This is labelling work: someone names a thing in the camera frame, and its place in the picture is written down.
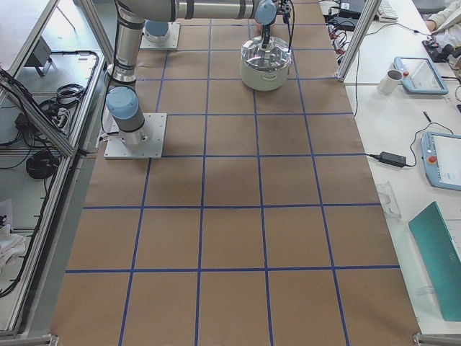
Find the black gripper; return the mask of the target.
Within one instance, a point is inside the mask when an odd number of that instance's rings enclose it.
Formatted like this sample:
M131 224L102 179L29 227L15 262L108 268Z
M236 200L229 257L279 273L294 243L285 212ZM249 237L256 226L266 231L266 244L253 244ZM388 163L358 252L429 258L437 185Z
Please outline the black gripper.
M274 1L276 6L277 15L289 17L292 12L292 1L291 0L276 0ZM267 49L270 41L270 25L261 26L261 48Z

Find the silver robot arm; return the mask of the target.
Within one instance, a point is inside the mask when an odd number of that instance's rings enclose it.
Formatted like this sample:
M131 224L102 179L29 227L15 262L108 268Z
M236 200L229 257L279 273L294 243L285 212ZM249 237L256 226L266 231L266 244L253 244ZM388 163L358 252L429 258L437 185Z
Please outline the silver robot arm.
M234 14L196 14L175 51L141 50L132 7L117 44L118 71L138 77L140 106L168 114L166 156L271 156L293 152L295 116L284 102L290 61L262 50L265 28Z
M144 24L144 36L152 43L160 43L169 37L169 23L146 20Z

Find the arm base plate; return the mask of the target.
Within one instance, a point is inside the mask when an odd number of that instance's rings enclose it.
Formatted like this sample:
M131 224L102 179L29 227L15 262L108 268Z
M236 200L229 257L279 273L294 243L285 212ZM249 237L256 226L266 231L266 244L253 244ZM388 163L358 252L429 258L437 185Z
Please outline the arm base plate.
M141 50L176 50L181 25L177 22L146 20L141 38Z
M166 130L166 113L144 113L145 122L139 130L126 133L120 131L112 121L111 131L115 135L107 140L106 159L160 159L163 153Z

